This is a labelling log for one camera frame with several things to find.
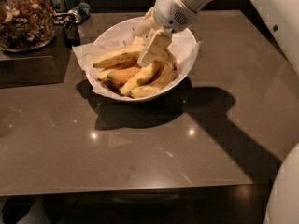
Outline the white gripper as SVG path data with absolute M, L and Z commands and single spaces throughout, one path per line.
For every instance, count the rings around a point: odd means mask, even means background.
M 163 58 L 172 42 L 172 33 L 185 30 L 196 18 L 197 13 L 189 9 L 181 0 L 156 0 L 142 21 L 134 28 L 135 36 L 147 36 L 145 46 L 137 63 L 146 67 Z

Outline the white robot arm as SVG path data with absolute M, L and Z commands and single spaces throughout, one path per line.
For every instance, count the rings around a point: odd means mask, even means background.
M 187 28 L 214 0 L 156 0 L 135 28 L 148 41 L 138 63 L 147 66 L 170 45 L 171 34 Z M 262 31 L 299 74 L 299 0 L 249 0 L 250 21 Z M 299 224 L 299 144 L 278 169 L 263 224 Z

